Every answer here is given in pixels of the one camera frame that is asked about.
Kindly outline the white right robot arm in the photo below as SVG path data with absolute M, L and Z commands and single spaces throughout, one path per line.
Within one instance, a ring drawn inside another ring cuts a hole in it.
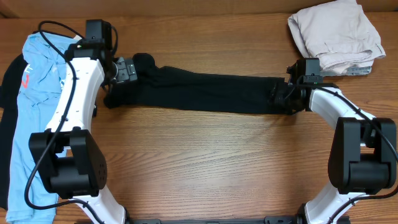
M 273 89 L 271 102 L 290 114 L 312 111 L 334 129 L 329 181 L 296 215 L 267 216 L 265 223 L 350 223 L 345 213 L 359 201 L 395 196 L 395 122 L 364 112 L 336 85 L 325 83 L 317 58 L 301 58 L 287 68 L 287 73 L 287 85 Z

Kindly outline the black t-shirt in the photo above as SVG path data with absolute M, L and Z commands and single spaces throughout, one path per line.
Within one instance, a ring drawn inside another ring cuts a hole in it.
M 157 67 L 153 56 L 132 58 L 137 80 L 118 84 L 105 96 L 107 108 L 158 106 L 179 110 L 244 114 L 290 114 L 280 104 L 287 88 L 283 78 L 194 73 Z

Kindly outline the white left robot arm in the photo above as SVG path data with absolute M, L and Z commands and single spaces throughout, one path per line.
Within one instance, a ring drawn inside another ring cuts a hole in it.
M 106 159 L 91 135 L 91 120 L 100 88 L 116 87 L 137 80 L 131 59 L 114 55 L 118 33 L 101 19 L 86 22 L 86 34 L 66 52 L 66 80 L 52 119 L 41 133 L 29 138 L 35 167 L 28 178 L 24 200 L 35 210 L 68 204 L 78 205 L 92 223 L 132 223 L 127 209 L 119 204 L 106 185 Z M 35 205 L 29 190 L 35 175 L 44 188 L 63 199 L 53 205 Z

